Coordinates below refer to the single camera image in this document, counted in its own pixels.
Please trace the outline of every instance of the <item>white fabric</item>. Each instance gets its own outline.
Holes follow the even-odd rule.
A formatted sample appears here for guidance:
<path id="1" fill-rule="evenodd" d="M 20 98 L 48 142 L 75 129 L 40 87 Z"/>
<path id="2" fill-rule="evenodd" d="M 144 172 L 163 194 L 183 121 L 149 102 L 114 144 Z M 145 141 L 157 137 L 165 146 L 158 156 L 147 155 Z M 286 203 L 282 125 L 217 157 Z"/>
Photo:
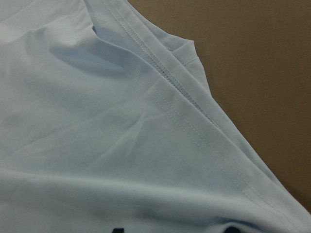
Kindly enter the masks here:
<path id="1" fill-rule="evenodd" d="M 126 0 L 0 1 L 0 232 L 229 227 L 310 233 L 311 216 L 212 98 L 193 41 Z"/>

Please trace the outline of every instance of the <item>cloth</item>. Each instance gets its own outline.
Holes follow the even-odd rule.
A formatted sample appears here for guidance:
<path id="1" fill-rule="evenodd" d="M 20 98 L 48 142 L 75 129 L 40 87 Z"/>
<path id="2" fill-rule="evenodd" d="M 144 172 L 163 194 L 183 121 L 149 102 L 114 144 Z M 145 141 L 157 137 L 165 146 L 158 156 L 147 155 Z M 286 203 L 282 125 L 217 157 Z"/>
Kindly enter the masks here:
<path id="1" fill-rule="evenodd" d="M 311 232 L 193 41 L 126 0 L 0 4 L 0 232 Z"/>

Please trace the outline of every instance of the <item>brown table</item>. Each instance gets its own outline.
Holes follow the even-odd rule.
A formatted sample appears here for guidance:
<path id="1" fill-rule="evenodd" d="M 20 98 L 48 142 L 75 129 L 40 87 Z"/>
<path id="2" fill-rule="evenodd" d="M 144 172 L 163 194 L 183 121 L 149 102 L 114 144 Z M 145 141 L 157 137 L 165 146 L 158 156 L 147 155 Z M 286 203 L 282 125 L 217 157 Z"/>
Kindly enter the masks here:
<path id="1" fill-rule="evenodd" d="M 195 41 L 213 97 L 311 212 L 311 1 L 129 1 Z"/>

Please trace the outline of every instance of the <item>brown surface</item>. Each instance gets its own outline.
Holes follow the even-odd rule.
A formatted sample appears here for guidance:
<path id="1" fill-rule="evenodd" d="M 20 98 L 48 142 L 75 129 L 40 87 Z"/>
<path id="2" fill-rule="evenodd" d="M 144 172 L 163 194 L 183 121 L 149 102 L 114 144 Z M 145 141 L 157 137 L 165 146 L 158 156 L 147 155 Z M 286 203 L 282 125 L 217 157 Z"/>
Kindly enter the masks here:
<path id="1" fill-rule="evenodd" d="M 195 41 L 213 97 L 311 212 L 311 1 L 129 1 Z"/>

